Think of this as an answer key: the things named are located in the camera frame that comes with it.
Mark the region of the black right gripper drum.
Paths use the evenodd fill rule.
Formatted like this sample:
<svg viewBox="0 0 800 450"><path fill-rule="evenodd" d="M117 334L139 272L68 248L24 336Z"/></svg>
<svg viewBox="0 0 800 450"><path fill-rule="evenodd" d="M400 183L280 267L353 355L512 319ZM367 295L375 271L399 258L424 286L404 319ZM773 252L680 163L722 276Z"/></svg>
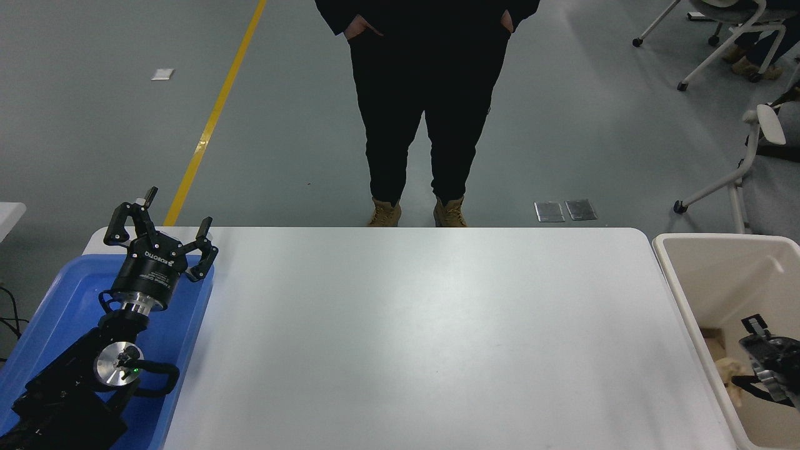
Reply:
<svg viewBox="0 0 800 450"><path fill-rule="evenodd" d="M789 337L777 337L774 345L778 349L774 372L786 398L799 410L799 342Z"/></svg>

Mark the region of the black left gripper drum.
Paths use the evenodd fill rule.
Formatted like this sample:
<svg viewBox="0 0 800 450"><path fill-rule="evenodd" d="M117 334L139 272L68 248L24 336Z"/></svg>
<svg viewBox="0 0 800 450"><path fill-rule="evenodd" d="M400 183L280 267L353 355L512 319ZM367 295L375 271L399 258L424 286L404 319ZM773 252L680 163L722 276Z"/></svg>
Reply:
<svg viewBox="0 0 800 450"><path fill-rule="evenodd" d="M145 234L131 241L127 255L112 283L112 302L145 304L151 310L165 311L188 268L183 244L162 232L154 239Z"/></svg>

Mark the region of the standing person's right hand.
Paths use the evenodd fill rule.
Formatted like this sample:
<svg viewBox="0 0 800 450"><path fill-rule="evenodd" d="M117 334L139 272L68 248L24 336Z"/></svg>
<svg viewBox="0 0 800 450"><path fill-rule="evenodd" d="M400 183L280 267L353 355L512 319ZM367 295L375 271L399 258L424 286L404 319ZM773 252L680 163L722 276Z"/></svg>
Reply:
<svg viewBox="0 0 800 450"><path fill-rule="evenodd" d="M378 31L377 28L372 26L371 23L369 23L368 20L363 18L361 15L356 15L343 31L344 37L348 41L351 41L358 37L358 35L364 33L372 33L381 37L384 35L383 32Z"/></svg>

